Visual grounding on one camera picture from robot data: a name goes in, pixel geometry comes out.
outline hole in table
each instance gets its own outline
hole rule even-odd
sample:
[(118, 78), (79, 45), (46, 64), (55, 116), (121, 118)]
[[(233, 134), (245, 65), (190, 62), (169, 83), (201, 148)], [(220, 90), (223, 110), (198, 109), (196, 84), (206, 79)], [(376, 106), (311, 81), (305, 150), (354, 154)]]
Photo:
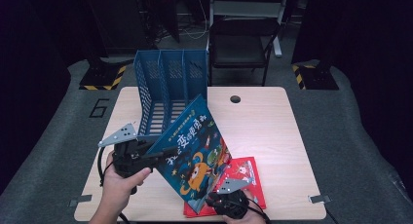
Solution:
[(233, 103), (240, 103), (241, 98), (240, 98), (239, 96), (237, 96), (237, 95), (233, 95), (233, 96), (231, 96), (230, 100), (231, 100), (231, 102), (233, 102)]

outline black curtain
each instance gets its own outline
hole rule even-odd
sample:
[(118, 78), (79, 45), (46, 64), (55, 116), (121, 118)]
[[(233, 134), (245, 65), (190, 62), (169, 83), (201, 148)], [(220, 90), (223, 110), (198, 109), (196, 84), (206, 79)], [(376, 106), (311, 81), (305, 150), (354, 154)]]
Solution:
[(364, 128), (411, 198), (412, 2), (309, 0), (292, 57), (292, 63), (331, 60), (347, 75)]
[(53, 118), (67, 67), (87, 56), (106, 54), (86, 0), (0, 0), (0, 192)]

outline cartoon character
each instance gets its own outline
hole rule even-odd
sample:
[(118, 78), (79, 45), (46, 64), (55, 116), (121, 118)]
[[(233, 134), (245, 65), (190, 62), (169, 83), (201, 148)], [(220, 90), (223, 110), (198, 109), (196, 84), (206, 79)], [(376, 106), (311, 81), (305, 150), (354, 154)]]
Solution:
[(220, 147), (214, 149), (208, 155), (208, 163), (214, 167), (214, 175), (220, 174), (228, 164), (231, 162), (231, 154), (228, 151), (227, 145), (225, 144), (224, 139), (221, 137)]
[(192, 159), (196, 160), (197, 157), (199, 158), (199, 162), (195, 163), (189, 173), (189, 177), (187, 178), (189, 187), (185, 189), (185, 185), (182, 185), (180, 189), (181, 195), (187, 195), (191, 190), (200, 192), (204, 179), (211, 173), (211, 168), (209, 165), (203, 162), (203, 154), (198, 152)]
[(243, 162), (238, 167), (238, 173), (242, 180), (251, 181), (252, 185), (256, 185), (254, 170), (250, 161)]

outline gray carpet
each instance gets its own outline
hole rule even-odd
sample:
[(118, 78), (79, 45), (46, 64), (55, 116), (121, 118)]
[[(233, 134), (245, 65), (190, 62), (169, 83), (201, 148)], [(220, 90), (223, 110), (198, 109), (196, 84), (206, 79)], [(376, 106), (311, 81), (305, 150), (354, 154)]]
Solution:
[[(272, 56), (267, 86), (286, 89), (319, 189), (333, 200), (325, 206), (338, 223), (413, 223), (413, 205), (398, 189), (396, 172), (363, 129), (346, 76), (331, 69), (339, 91), (299, 90), (290, 64), (298, 30), (296, 25), (290, 25), (284, 32), (282, 58)], [(206, 35), (197, 40), (182, 35), (180, 44), (165, 38), (158, 47), (198, 49), (206, 43)], [(129, 65), (114, 91), (78, 90), (88, 67), (80, 61), (68, 68), (72, 80), (64, 100), (0, 197), (0, 223), (76, 223), (75, 207), (68, 203), (82, 193), (97, 152), (96, 144), (103, 136), (120, 89), (136, 85)], [(107, 107), (103, 116), (90, 118), (100, 99), (100, 105)], [(321, 221), (277, 223), (334, 221), (327, 215)]]

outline human hand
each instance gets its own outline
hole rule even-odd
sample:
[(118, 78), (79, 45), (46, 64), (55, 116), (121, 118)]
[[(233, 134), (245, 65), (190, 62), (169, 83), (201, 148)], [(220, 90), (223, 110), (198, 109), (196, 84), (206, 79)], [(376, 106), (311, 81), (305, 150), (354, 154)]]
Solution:
[[(246, 197), (249, 200), (253, 200), (252, 194), (248, 190), (244, 190), (244, 193), (245, 193)], [(248, 206), (256, 209), (259, 212), (261, 212), (260, 207), (258, 205), (256, 205), (255, 203), (253, 203), (253, 202), (249, 202)], [(233, 219), (233, 218), (231, 218), (227, 215), (222, 215), (222, 219), (224, 219), (224, 221), (228, 224), (244, 224), (244, 223), (245, 224), (248, 224), (248, 223), (265, 224), (264, 218), (260, 214), (254, 212), (250, 209), (246, 212), (243, 219)]]
[(150, 168), (144, 168), (131, 177), (124, 178), (116, 173), (113, 162), (113, 151), (106, 160), (107, 168), (104, 174), (103, 194), (94, 217), (90, 223), (116, 223), (118, 215), (128, 205), (131, 189), (143, 184), (143, 180), (151, 173)]

